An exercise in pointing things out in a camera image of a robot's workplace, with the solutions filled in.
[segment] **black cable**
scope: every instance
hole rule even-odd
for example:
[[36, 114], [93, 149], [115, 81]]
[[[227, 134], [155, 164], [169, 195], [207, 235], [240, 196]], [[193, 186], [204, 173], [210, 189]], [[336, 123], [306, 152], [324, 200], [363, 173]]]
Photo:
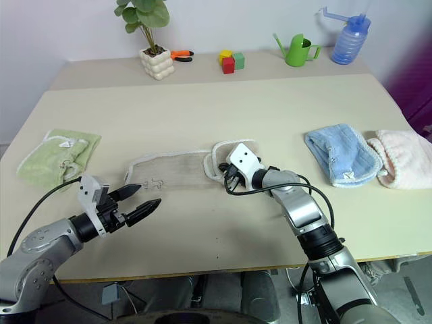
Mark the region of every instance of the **black cable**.
[[315, 280], [314, 280], [313, 285], [311, 287], [309, 287], [309, 288], [307, 288], [307, 289], [305, 289], [305, 290], [302, 291], [299, 287], [295, 287], [294, 286], [294, 284], [291, 282], [290, 278], [288, 278], [288, 281], [290, 281], [290, 284], [294, 288], [295, 291], [297, 291], [297, 292], [303, 292], [303, 293], [304, 292], [310, 292], [313, 288], [317, 287], [317, 284], [318, 284], [318, 282], [315, 282]]
[[43, 309], [49, 308], [51, 306], [57, 305], [57, 304], [59, 304], [61, 302], [65, 302], [65, 301], [66, 301], [66, 299], [59, 299], [59, 300], [55, 300], [54, 302], [48, 302], [46, 304], [41, 304], [39, 306], [39, 310], [41, 311]]
[[[39, 208], [39, 206], [44, 202], [45, 199], [47, 199], [50, 195], [52, 195], [54, 192], [58, 191], [59, 189], [62, 189], [63, 187], [69, 186], [70, 184], [73, 184], [74, 182], [79, 182], [81, 181], [81, 177], [78, 177], [76, 179], [64, 182], [62, 184], [60, 184], [59, 186], [55, 187], [54, 189], [51, 189], [50, 191], [48, 191], [48, 193], [46, 193], [41, 199], [39, 199], [39, 201], [33, 206], [32, 210], [27, 214], [26, 218], [24, 218], [24, 220], [22, 221], [20, 227], [18, 228], [18, 231], [15, 233], [15, 236], [12, 239], [11, 245], [9, 246], [9, 250], [7, 251], [7, 256], [9, 257], [10, 255], [12, 255], [12, 253], [14, 252], [14, 248], [16, 245], [16, 242], [18, 241], [18, 238], [20, 237], [22, 230], [24, 229], [24, 227], [27, 225], [28, 221], [30, 220], [30, 218], [33, 216], [34, 212]], [[61, 292], [61, 294], [65, 297], [65, 299], [68, 302], [71, 302], [72, 304], [74, 304], [75, 306], [81, 308], [82, 310], [89, 312], [90, 314], [93, 314], [94, 316], [97, 316], [101, 319], [110, 321], [111, 319], [99, 314], [98, 312], [89, 309], [87, 307], [85, 307], [84, 305], [81, 305], [79, 302], [77, 302], [76, 300], [74, 300], [71, 296], [68, 295], [68, 293], [66, 293], [64, 291], [64, 289], [60, 286], [59, 281], [57, 280], [57, 278], [55, 276], [53, 276], [53, 281], [55, 286], [57, 287], [57, 289]]]
[[223, 185], [225, 186], [225, 190], [228, 194], [232, 194], [234, 196], [246, 196], [248, 194], [258, 194], [259, 192], [265, 192], [270, 191], [272, 189], [278, 189], [282, 187], [305, 187], [309, 188], [316, 193], [318, 193], [321, 197], [323, 197], [325, 203], [327, 204], [327, 208], [329, 209], [330, 213], [330, 226], [334, 229], [335, 227], [335, 216], [333, 213], [333, 207], [331, 206], [330, 200], [327, 198], [327, 196], [318, 188], [315, 188], [314, 186], [311, 186], [310, 184], [300, 184], [298, 182], [288, 182], [286, 184], [276, 184], [274, 186], [269, 186], [261, 189], [255, 189], [250, 191], [243, 191], [243, 192], [234, 192], [228, 187], [228, 177], [225, 177], [225, 180], [223, 181]]
[[309, 264], [306, 264], [304, 266], [302, 276], [300, 277], [300, 283], [299, 286], [299, 292], [297, 297], [297, 316], [298, 316], [298, 324], [303, 324], [303, 318], [302, 318], [302, 293], [303, 293], [303, 282], [304, 278], [306, 277], [306, 272], [308, 272]]
[[33, 216], [34, 212], [43, 203], [43, 201], [45, 199], [47, 199], [50, 195], [52, 195], [54, 192], [56, 192], [57, 190], [62, 189], [63, 187], [66, 187], [66, 186], [68, 186], [70, 184], [73, 184], [74, 182], [79, 182], [79, 181], [81, 181], [81, 177], [78, 177], [76, 179], [67, 181], [67, 182], [65, 182], [65, 183], [63, 183], [63, 184], [55, 187], [54, 189], [51, 189], [41, 199], [39, 199], [39, 201], [33, 206], [32, 210], [29, 212], [29, 214], [26, 216], [26, 218], [24, 218], [24, 220], [22, 221], [22, 223], [20, 225], [20, 228], [18, 228], [18, 231], [16, 232], [15, 236], [13, 237], [11, 245], [9, 247], [9, 250], [7, 251], [7, 256], [8, 257], [14, 252], [15, 244], [18, 241], [18, 238], [20, 237], [20, 234], [21, 234], [22, 230], [24, 229], [24, 227], [26, 226], [26, 224], [28, 223], [28, 221], [30, 220], [30, 218]]
[[[308, 178], [306, 178], [305, 176], [298, 174], [297, 175], [300, 179], [303, 179], [304, 182], [306, 182], [309, 186], [311, 185], [311, 183], [309, 182]], [[308, 189], [308, 194], [310, 194], [312, 196], [312, 189]]]
[[[318, 284], [318, 278], [315, 272], [312, 274], [312, 277], [313, 277], [313, 284], [316, 286]], [[317, 310], [318, 310], [319, 320], [321, 321], [321, 324], [327, 324], [327, 317], [323, 313], [322, 306], [318, 302], [316, 302], [316, 304], [317, 304]]]
[[63, 289], [63, 287], [61, 287], [59, 281], [57, 280], [56, 276], [53, 276], [53, 281], [55, 286], [57, 287], [57, 289], [61, 292], [61, 294], [66, 298], [66, 300], [72, 304], [74, 304], [75, 306], [77, 306], [78, 308], [81, 308], [82, 310], [93, 314], [94, 316], [99, 317], [100, 319], [106, 320], [106, 321], [110, 321], [111, 319], [109, 317], [106, 317], [105, 315], [102, 315], [101, 313], [98, 313], [95, 310], [92, 310], [88, 307], [85, 307], [83, 304], [80, 304], [79, 302], [77, 302], [76, 300], [74, 300], [71, 296], [69, 296], [69, 294], [67, 292], [65, 292], [65, 290]]

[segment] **towel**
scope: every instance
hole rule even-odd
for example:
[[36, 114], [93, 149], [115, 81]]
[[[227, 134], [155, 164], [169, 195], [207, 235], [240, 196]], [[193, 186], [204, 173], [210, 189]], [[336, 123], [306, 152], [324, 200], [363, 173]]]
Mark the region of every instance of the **towel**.
[[203, 159], [209, 153], [200, 150], [145, 155], [130, 164], [125, 183], [142, 184], [148, 191], [214, 187], [204, 173]]
[[432, 143], [413, 130], [378, 130], [368, 143], [384, 162], [387, 175], [378, 180], [388, 188], [432, 188]]
[[71, 130], [51, 130], [20, 163], [17, 175], [31, 184], [52, 189], [78, 177], [101, 137]]
[[335, 187], [361, 186], [383, 166], [360, 133], [346, 124], [309, 132], [305, 142]]

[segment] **orange pliers handle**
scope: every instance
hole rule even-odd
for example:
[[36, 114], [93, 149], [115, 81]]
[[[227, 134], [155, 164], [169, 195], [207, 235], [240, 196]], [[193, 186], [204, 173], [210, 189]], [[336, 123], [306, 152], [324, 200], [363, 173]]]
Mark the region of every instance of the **orange pliers handle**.
[[192, 58], [190, 56], [193, 55], [194, 52], [192, 51], [172, 51], [171, 52], [171, 58], [179, 62], [191, 62]]

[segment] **white flower pot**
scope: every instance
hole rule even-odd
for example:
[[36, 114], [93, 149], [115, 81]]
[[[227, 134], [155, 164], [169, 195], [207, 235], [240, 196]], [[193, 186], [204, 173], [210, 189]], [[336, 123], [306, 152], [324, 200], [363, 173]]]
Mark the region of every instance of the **white flower pot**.
[[156, 80], [162, 80], [174, 72], [173, 60], [171, 59], [171, 51], [165, 49], [165, 52], [154, 57], [147, 55], [142, 49], [140, 51], [141, 63], [146, 70], [146, 73]]

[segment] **beige table surface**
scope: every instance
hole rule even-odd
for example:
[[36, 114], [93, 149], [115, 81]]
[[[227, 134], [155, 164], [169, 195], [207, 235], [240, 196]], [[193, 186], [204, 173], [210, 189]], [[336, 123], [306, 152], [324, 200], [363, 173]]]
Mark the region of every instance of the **beige table surface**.
[[187, 84], [226, 81], [304, 78], [370, 73], [361, 59], [349, 65], [334, 64], [330, 47], [321, 50], [319, 59], [302, 67], [285, 63], [281, 51], [245, 52], [245, 68], [223, 74], [216, 54], [197, 54], [191, 63], [174, 62], [175, 73], [161, 81], [143, 75], [139, 58], [96, 59], [66, 64], [54, 79], [50, 90], [103, 88], [108, 86], [148, 86], [153, 84]]
[[[390, 190], [377, 180], [360, 188], [330, 186], [303, 138], [309, 130], [338, 123], [367, 136], [379, 129], [410, 129], [370, 74], [48, 91], [0, 161], [1, 258], [45, 193], [18, 179], [16, 167], [53, 128], [102, 136], [87, 172], [112, 188], [123, 184], [129, 163], [142, 155], [254, 138], [264, 164], [301, 173], [328, 195], [336, 232], [356, 259], [432, 251], [432, 190]], [[74, 185], [52, 196], [23, 234], [81, 213], [76, 192]], [[157, 197], [163, 202], [150, 217], [87, 243], [61, 266], [59, 278], [166, 276], [306, 261], [279, 206], [264, 194], [234, 197], [222, 187], [138, 192], [121, 207]]]

